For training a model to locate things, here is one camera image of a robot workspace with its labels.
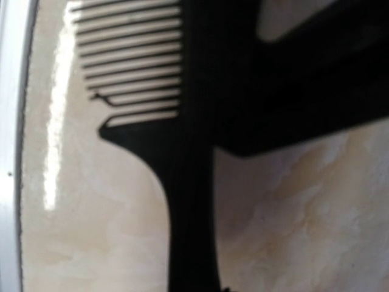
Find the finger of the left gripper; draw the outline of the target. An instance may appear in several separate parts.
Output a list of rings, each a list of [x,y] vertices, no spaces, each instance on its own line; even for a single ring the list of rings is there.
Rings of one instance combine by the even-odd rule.
[[[335,1],[273,42],[246,21],[213,143],[253,156],[388,117],[388,2]]]

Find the black comb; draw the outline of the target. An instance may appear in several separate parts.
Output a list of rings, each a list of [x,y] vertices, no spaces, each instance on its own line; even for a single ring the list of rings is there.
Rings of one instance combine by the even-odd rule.
[[[100,137],[160,182],[169,291],[220,291],[213,216],[207,1],[81,1],[70,9],[86,91],[113,108]]]

